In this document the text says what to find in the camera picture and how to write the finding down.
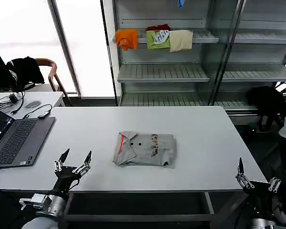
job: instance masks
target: gray polo shirt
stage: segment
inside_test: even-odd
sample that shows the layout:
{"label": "gray polo shirt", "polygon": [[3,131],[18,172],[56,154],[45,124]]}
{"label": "gray polo shirt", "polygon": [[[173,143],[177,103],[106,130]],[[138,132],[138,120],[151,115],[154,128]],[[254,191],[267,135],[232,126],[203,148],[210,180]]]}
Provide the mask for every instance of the gray polo shirt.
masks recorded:
{"label": "gray polo shirt", "polygon": [[176,156],[173,135],[120,132],[113,162],[117,165],[170,165]]}

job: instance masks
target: orange stripe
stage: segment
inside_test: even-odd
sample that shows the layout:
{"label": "orange stripe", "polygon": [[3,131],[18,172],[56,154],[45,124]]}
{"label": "orange stripe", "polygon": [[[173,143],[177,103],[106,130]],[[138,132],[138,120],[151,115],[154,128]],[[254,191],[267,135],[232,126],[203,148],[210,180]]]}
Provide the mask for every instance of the orange stripe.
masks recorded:
{"label": "orange stripe", "polygon": [[119,155],[121,153],[123,143],[124,143],[124,135],[122,135],[122,139],[121,139],[121,143],[120,143],[120,149],[119,149]]}

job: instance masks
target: orange cloth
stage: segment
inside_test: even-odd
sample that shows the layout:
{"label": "orange cloth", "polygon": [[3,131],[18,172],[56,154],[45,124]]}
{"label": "orange cloth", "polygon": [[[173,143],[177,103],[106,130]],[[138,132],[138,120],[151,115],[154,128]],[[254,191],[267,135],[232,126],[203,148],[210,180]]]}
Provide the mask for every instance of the orange cloth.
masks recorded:
{"label": "orange cloth", "polygon": [[122,46],[123,50],[138,49],[138,31],[137,30],[120,30],[116,32],[116,43]]}

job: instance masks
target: laptop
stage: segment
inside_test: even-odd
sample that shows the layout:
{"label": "laptop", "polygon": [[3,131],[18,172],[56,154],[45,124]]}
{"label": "laptop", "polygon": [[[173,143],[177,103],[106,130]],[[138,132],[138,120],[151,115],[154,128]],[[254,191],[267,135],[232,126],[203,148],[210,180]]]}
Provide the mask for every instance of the laptop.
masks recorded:
{"label": "laptop", "polygon": [[32,166],[54,120],[15,120],[0,111],[0,168]]}

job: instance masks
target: white table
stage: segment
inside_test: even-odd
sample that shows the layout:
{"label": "white table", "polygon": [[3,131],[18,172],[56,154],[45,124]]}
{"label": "white table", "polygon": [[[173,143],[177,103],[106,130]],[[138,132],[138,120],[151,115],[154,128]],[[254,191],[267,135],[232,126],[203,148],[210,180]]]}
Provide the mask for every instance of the white table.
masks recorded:
{"label": "white table", "polygon": [[[0,93],[0,99],[9,96],[11,93]],[[17,98],[22,98],[21,93],[15,94]],[[51,104],[53,107],[55,106],[64,106],[64,102],[62,100],[63,93],[62,92],[26,92],[24,96],[24,103],[22,108],[16,113],[11,114],[10,112],[16,110],[21,105],[21,99],[11,107],[6,109],[2,109],[2,112],[6,113],[7,115],[15,118],[15,119],[22,119],[28,112],[33,111],[37,107],[44,105],[44,104]],[[6,97],[0,102],[9,101],[9,98]],[[35,108],[25,108],[25,106],[31,102],[40,101],[41,104]],[[43,114],[43,112],[48,111],[50,106],[43,107],[36,112],[30,115],[30,118],[36,118],[37,116]]]}
{"label": "white table", "polygon": [[[56,181],[53,162],[67,148],[71,149],[66,160],[70,166],[81,165],[92,150],[92,169],[76,192],[240,191],[235,179],[239,157],[249,179],[266,182],[222,107],[56,107],[51,116],[56,121],[36,164],[1,170],[0,188],[51,189]],[[173,134],[178,154],[175,168],[116,166],[113,150],[118,133],[125,130]],[[212,218],[214,224],[243,200],[243,192],[236,192],[222,214]]]}

